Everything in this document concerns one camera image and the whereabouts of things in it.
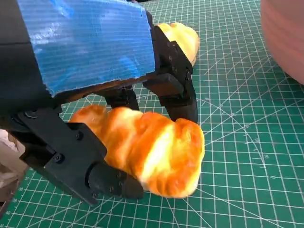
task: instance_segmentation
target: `screw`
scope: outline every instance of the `screw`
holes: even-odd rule
[[[190,71],[187,72],[187,80],[188,81],[192,80],[192,74],[190,73]]]
[[[92,196],[93,196],[93,198],[95,198],[95,199],[96,199],[96,198],[98,197],[98,193],[93,192]]]
[[[60,164],[60,163],[63,162],[63,160],[64,160],[64,156],[62,154],[58,153],[57,155],[55,155],[55,162],[56,163]]]
[[[79,131],[79,132],[75,135],[75,137],[76,137],[77,140],[82,140],[83,136],[84,136],[84,134],[82,134],[81,131]]]

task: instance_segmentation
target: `croissant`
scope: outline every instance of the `croissant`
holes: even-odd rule
[[[89,105],[70,120],[85,123],[107,148],[108,165],[135,177],[145,190],[168,198],[191,195],[204,157],[204,135],[196,123],[127,107]]]

